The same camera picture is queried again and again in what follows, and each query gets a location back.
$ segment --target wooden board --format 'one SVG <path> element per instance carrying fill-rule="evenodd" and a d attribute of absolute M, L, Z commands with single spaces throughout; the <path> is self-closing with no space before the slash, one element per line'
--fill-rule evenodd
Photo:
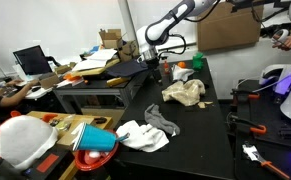
<path fill-rule="evenodd" d="M 85 71 L 74 71 L 72 72 L 72 76 L 89 76 L 89 75 L 99 75 L 102 72 L 104 72 L 107 68 L 119 63 L 119 59 L 113 59 L 110 62 L 108 62 L 106 64 L 105 67 L 103 68 L 95 68 L 95 69 L 91 69 L 91 70 L 85 70 Z"/>

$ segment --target blue container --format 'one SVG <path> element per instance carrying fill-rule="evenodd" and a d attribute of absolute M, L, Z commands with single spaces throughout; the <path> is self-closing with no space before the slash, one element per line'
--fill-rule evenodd
<path fill-rule="evenodd" d="M 84 123 L 80 130 L 74 150 L 92 150 L 109 152 L 115 146 L 116 136 L 108 131 Z"/>

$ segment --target cable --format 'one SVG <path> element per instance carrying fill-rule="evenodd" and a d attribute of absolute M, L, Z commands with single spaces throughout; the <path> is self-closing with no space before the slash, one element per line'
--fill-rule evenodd
<path fill-rule="evenodd" d="M 189 21 L 189 22 L 201 22 L 201 21 L 203 21 L 214 11 L 214 9 L 216 8 L 216 6 L 219 4 L 220 1 L 221 0 L 217 0 L 216 3 L 213 5 L 212 9 L 209 10 L 208 13 L 204 17 L 202 17 L 198 20 L 192 20 L 192 19 L 188 19 L 188 18 L 185 18 L 184 20 Z"/>
<path fill-rule="evenodd" d="M 254 77 L 250 77 L 250 78 L 246 78 L 244 79 L 243 81 L 241 81 L 240 83 L 238 83 L 236 85 L 236 89 L 238 89 L 238 86 L 241 85 L 243 82 L 247 81 L 247 80 L 251 80 L 251 79 L 254 79 L 254 78 L 259 78 L 260 76 L 254 76 Z"/>
<path fill-rule="evenodd" d="M 280 13 L 282 13 L 282 12 L 285 12 L 285 11 L 287 11 L 288 10 L 288 8 L 287 7 L 285 7 L 285 8 L 283 8 L 283 9 L 280 9 L 279 11 L 276 11 L 276 12 L 274 12 L 273 14 L 271 14 L 271 15 L 269 15 L 269 16 L 267 16 L 266 18 L 264 18 L 264 19 L 260 19 L 260 18 L 258 18 L 258 19 L 256 19 L 256 15 L 257 15 L 257 13 L 255 12 L 255 9 L 254 9 L 254 6 L 253 6 L 253 3 L 252 3 L 252 15 L 253 15 L 253 18 L 254 18 L 254 20 L 256 21 L 256 22 L 266 22 L 267 20 L 269 20 L 270 18 L 272 18 L 272 17 L 274 17 L 274 16 L 276 16 L 277 14 L 280 14 Z"/>
<path fill-rule="evenodd" d="M 184 43 L 183 51 L 182 51 L 182 52 L 179 52 L 179 53 L 177 53 L 177 52 L 175 52 L 175 51 L 169 51 L 169 50 L 167 50 L 167 51 L 163 51 L 163 52 L 160 52 L 159 55 L 158 55 L 158 60 L 161 59 L 161 55 L 162 55 L 163 53 L 183 54 L 183 53 L 186 51 L 187 44 L 186 44 L 186 40 L 185 40 L 185 38 L 184 38 L 182 35 L 180 35 L 180 34 L 171 34 L 171 35 L 169 35 L 169 36 L 171 36 L 171 37 L 179 37 L 179 38 L 181 38 L 181 39 L 183 40 L 183 43 Z"/>
<path fill-rule="evenodd" d="M 277 82 L 275 82 L 275 83 L 273 83 L 273 84 L 270 84 L 270 85 L 268 85 L 268 86 L 265 86 L 265 87 L 263 87 L 263 88 L 256 89 L 256 90 L 254 90 L 253 92 L 259 92 L 259 91 L 262 91 L 262 90 L 264 90 L 264 89 L 266 89 L 266 88 L 269 88 L 269 87 L 271 87 L 271 86 L 274 86 L 275 84 L 278 84 L 278 83 L 284 81 L 285 79 L 287 79 L 287 78 L 290 77 L 290 76 L 291 76 L 291 74 L 288 75 L 288 76 L 286 76 L 286 77 L 284 77 L 284 78 L 283 78 L 282 80 L 280 80 L 280 81 L 277 81 Z"/>
<path fill-rule="evenodd" d="M 229 123 L 228 118 L 229 118 L 229 116 L 232 115 L 232 114 L 233 114 L 232 112 L 229 112 L 229 113 L 227 114 L 227 116 L 226 116 L 226 124 L 227 124 L 228 128 L 231 128 L 230 125 L 229 125 L 230 123 Z"/>
<path fill-rule="evenodd" d="M 142 56 L 139 56 L 137 59 L 136 59 L 136 62 L 139 64 L 139 66 L 141 68 L 147 68 L 148 66 L 143 66 L 142 63 L 143 63 L 143 60 L 140 61 L 140 59 L 142 59 Z"/>
<path fill-rule="evenodd" d="M 251 8 L 252 8 L 252 15 L 253 15 L 253 18 L 256 22 L 258 23 L 261 23 L 261 25 L 263 26 L 264 30 L 267 32 L 268 35 L 270 35 L 270 33 L 268 32 L 268 30 L 266 29 L 265 25 L 263 24 L 263 21 L 260 20 L 260 17 L 258 16 L 258 14 L 256 13 L 255 9 L 254 9 L 254 6 L 253 6 L 253 3 L 251 5 Z M 281 42 L 279 40 L 276 40 L 277 42 L 281 43 L 282 45 L 285 45 L 284 42 Z"/>

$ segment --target crumpled towel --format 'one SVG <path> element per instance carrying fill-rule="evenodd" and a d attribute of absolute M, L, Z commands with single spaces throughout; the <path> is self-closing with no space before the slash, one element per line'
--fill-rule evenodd
<path fill-rule="evenodd" d="M 194 73 L 193 69 L 181 68 L 181 67 L 177 66 L 176 64 L 173 65 L 172 71 L 173 71 L 173 81 L 186 82 L 188 79 L 188 76 L 190 76 Z"/>
<path fill-rule="evenodd" d="M 167 121 L 159 112 L 159 106 L 152 104 L 145 110 L 145 121 L 150 125 L 162 129 L 163 131 L 171 134 L 172 136 L 179 135 L 179 127 L 170 121 Z"/>
<path fill-rule="evenodd" d="M 169 143 L 162 130 L 150 124 L 139 126 L 134 120 L 120 126 L 116 133 L 118 137 L 129 133 L 129 137 L 121 143 L 127 147 L 145 152 L 154 152 Z"/>
<path fill-rule="evenodd" d="M 205 94 L 205 86 L 198 79 L 190 80 L 185 84 L 178 81 L 162 91 L 164 101 L 177 100 L 184 106 L 192 106 Z"/>

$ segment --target red tool handle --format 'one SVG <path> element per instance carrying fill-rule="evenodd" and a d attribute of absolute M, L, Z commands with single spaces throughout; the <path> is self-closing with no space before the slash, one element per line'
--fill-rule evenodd
<path fill-rule="evenodd" d="M 260 95 L 259 94 L 249 94 L 248 98 L 249 99 L 259 99 Z"/>
<path fill-rule="evenodd" d="M 44 114 L 43 121 L 48 123 L 51 119 L 53 119 L 56 116 L 58 116 L 58 115 L 57 114 L 53 114 L 53 113 Z"/>
<path fill-rule="evenodd" d="M 281 170 L 279 170 L 277 167 L 272 165 L 272 162 L 270 161 L 265 161 L 261 164 L 262 167 L 266 168 L 267 170 L 275 173 L 278 177 L 280 177 L 281 179 L 291 179 L 287 174 L 285 174 L 284 172 L 282 172 Z"/>
<path fill-rule="evenodd" d="M 259 128 L 251 127 L 250 131 L 252 131 L 253 133 L 256 133 L 256 134 L 265 134 L 266 133 L 266 127 L 263 126 L 263 125 L 258 125 L 258 126 L 259 126 Z"/>

